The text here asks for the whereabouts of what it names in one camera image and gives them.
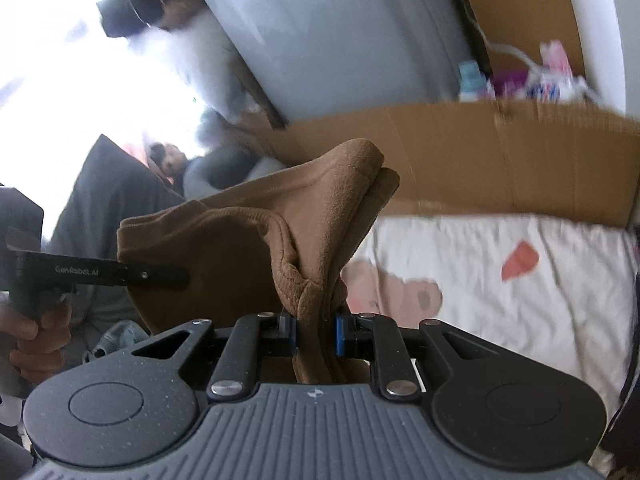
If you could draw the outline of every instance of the screw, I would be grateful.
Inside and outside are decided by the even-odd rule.
[[[418,391],[418,386],[411,381],[402,379],[399,381],[391,381],[386,385],[386,390],[391,395],[395,395],[398,397],[409,397]]]
[[[231,397],[242,391],[240,381],[217,381],[211,385],[211,393],[220,397]]]

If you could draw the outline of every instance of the brown fabric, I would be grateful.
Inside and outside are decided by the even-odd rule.
[[[382,162],[373,143],[350,140],[201,202],[123,221],[119,260],[191,273],[183,292],[129,289],[148,327],[156,333],[197,317],[231,326],[284,307],[298,320],[299,381],[341,383],[361,373],[334,356],[331,318],[346,298],[340,270],[398,188]]]

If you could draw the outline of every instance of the cardboard flap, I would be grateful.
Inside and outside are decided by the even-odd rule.
[[[624,227],[640,176],[640,124],[591,107],[415,104],[258,136],[286,164],[371,140],[401,178],[386,214],[521,212]]]

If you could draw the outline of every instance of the finger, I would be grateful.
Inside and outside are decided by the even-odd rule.
[[[20,350],[12,350],[9,354],[9,362],[20,370],[29,372],[55,372],[60,370],[65,363],[60,350],[41,355],[25,354]]]
[[[71,332],[66,327],[40,330],[36,339],[32,341],[18,339],[18,350],[25,354],[49,354],[64,348],[69,341]]]
[[[22,370],[20,375],[27,379],[31,384],[40,384],[43,381],[49,379],[53,373],[52,372],[30,372],[28,370]]]
[[[42,314],[40,324],[43,328],[64,328],[71,321],[71,305],[67,300],[61,301],[54,308]]]
[[[0,304],[0,332],[28,341],[38,335],[38,324],[9,305]]]

